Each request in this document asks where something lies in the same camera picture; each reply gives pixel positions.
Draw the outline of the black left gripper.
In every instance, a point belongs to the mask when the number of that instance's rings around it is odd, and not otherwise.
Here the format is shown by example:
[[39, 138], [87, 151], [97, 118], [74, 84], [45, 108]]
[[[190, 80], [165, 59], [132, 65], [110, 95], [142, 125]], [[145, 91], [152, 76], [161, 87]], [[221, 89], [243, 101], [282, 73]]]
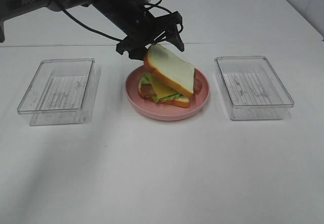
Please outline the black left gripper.
[[178, 26], [183, 27], [179, 12], [139, 21], [131, 28], [128, 36], [116, 45], [116, 51], [121, 55], [128, 52], [131, 60], [144, 60], [147, 45], [167, 41], [183, 52], [184, 43], [180, 37], [182, 30]]

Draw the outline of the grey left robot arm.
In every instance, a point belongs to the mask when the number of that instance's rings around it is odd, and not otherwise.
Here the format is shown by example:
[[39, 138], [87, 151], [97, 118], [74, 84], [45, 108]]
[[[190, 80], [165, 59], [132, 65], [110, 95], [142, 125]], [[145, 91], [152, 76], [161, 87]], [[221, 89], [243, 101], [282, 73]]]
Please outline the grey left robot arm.
[[[68, 12], [68, 9], [76, 6], [94, 6], [123, 31], [126, 37], [119, 39], [85, 25]], [[128, 52], [130, 59], [143, 60], [147, 45], [163, 41], [173, 44], [181, 52], [184, 51], [184, 43], [180, 37], [183, 30], [182, 16], [177, 11], [166, 10], [166, 15], [155, 17], [150, 10], [160, 8], [160, 2], [152, 4], [150, 0], [1, 0], [1, 24], [44, 7], [63, 12], [83, 28], [117, 41], [116, 51], [121, 55]]]

